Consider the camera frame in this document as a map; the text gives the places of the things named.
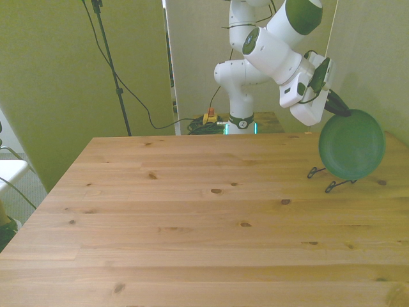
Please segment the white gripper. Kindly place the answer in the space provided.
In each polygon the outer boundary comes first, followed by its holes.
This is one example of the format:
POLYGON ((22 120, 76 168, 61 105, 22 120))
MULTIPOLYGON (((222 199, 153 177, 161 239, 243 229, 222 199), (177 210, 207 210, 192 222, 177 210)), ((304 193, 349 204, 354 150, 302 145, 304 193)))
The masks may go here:
POLYGON ((320 123, 324 107, 335 115, 349 116, 349 107, 336 92, 330 90, 336 70, 334 61, 316 52, 308 52, 307 60, 315 70, 307 82, 304 96, 290 107, 291 114, 306 126, 320 123))

